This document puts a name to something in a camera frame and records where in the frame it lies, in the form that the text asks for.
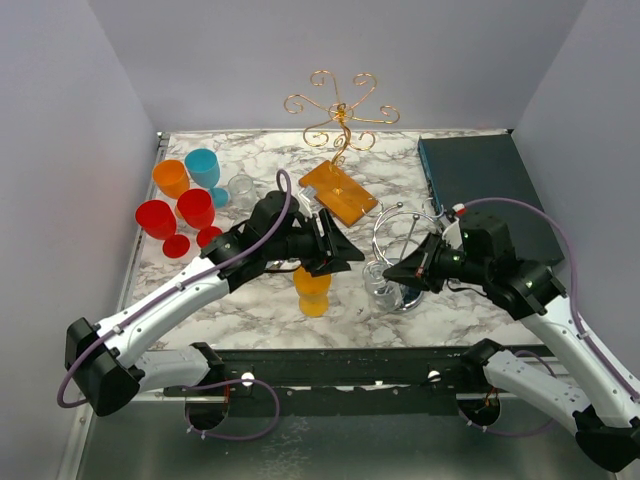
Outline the clear wine glass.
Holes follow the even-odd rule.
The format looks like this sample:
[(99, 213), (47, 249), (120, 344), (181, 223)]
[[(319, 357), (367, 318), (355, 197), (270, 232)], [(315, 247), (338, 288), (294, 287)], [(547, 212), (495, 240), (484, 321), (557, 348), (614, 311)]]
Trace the clear wine glass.
[(231, 203), (239, 209), (252, 209), (257, 201), (257, 193), (253, 179), (245, 174), (238, 174), (228, 182)]

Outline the red wine glass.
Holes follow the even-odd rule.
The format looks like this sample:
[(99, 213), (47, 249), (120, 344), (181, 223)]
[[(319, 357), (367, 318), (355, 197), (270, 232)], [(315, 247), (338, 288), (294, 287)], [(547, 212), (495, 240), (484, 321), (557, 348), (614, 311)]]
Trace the red wine glass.
[(166, 202), (154, 199), (140, 204), (135, 220), (148, 236), (162, 242), (167, 258), (178, 259), (189, 252), (190, 240), (177, 232), (176, 217)]
[(207, 190), (189, 189), (177, 201), (177, 209), (186, 223), (197, 231), (196, 243), (206, 247), (222, 230), (214, 225), (216, 209)]

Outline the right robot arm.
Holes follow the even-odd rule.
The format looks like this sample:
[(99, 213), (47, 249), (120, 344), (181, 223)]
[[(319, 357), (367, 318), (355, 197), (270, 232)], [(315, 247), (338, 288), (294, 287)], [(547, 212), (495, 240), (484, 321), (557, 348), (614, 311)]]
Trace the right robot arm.
[(385, 279), (431, 293), (455, 279), (477, 286), (492, 304), (520, 322), (572, 378), (567, 384), (527, 366), (485, 339), (460, 367), (469, 390), (489, 385), (514, 394), (562, 425), (599, 467), (620, 472), (639, 458), (639, 379), (589, 328), (573, 293), (546, 265), (517, 256), (507, 224), (482, 212), (464, 213), (446, 232), (430, 233)]

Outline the yellow wine glass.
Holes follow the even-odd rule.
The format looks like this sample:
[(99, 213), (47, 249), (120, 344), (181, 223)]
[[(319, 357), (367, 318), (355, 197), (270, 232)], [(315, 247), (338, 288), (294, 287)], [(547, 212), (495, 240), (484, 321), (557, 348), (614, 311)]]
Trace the yellow wine glass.
[(299, 295), (299, 308), (308, 317), (322, 316), (329, 308), (330, 274), (313, 277), (303, 267), (293, 273), (293, 283)]

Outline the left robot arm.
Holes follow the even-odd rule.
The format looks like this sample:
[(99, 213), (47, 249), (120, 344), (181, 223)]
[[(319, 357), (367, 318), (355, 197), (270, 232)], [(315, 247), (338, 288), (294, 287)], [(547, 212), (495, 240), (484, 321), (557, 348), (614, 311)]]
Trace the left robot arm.
[(138, 393), (192, 387), (214, 393), (222, 380), (213, 350), (193, 343), (183, 350), (149, 348), (206, 305), (261, 276), (269, 263), (294, 260), (313, 277), (348, 271), (363, 253), (327, 209), (310, 217), (282, 191), (259, 200), (241, 225), (215, 237), (170, 281), (134, 305), (95, 324), (80, 318), (65, 339), (66, 381), (73, 381), (98, 416), (110, 415)]

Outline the orange wine glass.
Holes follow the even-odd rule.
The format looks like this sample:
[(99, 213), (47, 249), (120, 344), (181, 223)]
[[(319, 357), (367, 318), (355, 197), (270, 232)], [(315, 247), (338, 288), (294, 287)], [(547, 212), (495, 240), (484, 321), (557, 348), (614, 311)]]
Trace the orange wine glass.
[(190, 178), (184, 163), (176, 159), (159, 162), (153, 169), (152, 178), (160, 191), (175, 201), (190, 189)]

